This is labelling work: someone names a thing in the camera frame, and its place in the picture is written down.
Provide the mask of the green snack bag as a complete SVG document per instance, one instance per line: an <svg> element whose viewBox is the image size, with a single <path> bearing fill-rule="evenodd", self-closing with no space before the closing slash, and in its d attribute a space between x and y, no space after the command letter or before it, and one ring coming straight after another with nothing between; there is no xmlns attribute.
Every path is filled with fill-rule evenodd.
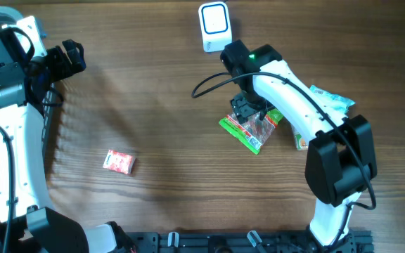
<svg viewBox="0 0 405 253"><path fill-rule="evenodd" d="M282 119L283 115L273 109L267 112L263 120L260 120L259 113L256 113L249 116L246 123L240 124L232 112L219 120L219 125L257 155Z"/></svg>

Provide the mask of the green instant noodle cup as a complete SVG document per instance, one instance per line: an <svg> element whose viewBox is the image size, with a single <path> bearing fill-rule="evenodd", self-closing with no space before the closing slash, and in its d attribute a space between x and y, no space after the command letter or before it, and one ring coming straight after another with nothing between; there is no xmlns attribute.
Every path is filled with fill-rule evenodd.
<svg viewBox="0 0 405 253"><path fill-rule="evenodd" d="M292 128L292 133L293 133L296 149L299 151L308 150L308 144L303 139L300 132L293 125L291 126L291 128Z"/></svg>

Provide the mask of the light blue snack packet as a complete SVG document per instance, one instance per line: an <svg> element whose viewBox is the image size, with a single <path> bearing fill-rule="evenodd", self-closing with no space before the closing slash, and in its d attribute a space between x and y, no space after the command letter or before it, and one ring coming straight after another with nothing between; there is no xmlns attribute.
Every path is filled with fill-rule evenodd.
<svg viewBox="0 0 405 253"><path fill-rule="evenodd" d="M349 108L355 105L355 102L352 99L329 93L317 86L311 85L309 89L317 98L322 100L330 108L343 114L347 114Z"/></svg>

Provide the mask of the red snack packet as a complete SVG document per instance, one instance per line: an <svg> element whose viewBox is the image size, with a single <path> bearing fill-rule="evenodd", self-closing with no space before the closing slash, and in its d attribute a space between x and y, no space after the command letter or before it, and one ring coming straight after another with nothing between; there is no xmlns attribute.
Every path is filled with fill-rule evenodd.
<svg viewBox="0 0 405 253"><path fill-rule="evenodd" d="M103 168L123 174L130 174L136 158L132 155L109 150Z"/></svg>

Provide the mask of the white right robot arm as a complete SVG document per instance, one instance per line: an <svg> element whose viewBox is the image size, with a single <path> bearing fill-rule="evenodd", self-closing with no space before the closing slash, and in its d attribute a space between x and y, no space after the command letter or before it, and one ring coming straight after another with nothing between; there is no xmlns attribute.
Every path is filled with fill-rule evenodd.
<svg viewBox="0 0 405 253"><path fill-rule="evenodd" d="M250 51L237 40L225 46L220 59L240 87L231 100L239 122L277 109L307 142L304 176L317 200L309 230L320 246L334 249L348 233L353 207L376 207L371 181L378 170L370 123L326 105L268 44Z"/></svg>

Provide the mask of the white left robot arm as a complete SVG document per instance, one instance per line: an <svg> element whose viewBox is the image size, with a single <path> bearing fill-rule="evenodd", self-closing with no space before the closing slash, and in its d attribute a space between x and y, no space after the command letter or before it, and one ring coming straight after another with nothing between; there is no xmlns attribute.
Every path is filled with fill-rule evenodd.
<svg viewBox="0 0 405 253"><path fill-rule="evenodd" d="M45 96L52 83L85 69L71 39L45 49L0 36L0 252L115 252L116 226L84 228L57 212L43 158Z"/></svg>

